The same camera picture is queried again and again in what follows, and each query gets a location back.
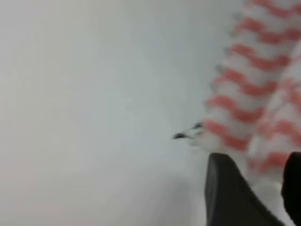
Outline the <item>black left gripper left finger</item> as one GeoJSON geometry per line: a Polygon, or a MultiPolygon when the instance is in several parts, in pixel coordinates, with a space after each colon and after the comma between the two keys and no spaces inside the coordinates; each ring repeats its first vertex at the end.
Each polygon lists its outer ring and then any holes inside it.
{"type": "Polygon", "coordinates": [[[257,198],[226,154],[208,157],[206,184],[207,226],[283,226],[257,198]]]}

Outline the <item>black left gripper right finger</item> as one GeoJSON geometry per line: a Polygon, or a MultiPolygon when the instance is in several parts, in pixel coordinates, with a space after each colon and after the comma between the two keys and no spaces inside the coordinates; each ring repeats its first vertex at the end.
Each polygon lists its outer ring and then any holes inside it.
{"type": "Polygon", "coordinates": [[[301,226],[301,153],[290,154],[283,173],[281,191],[284,208],[296,226],[301,226]]]}

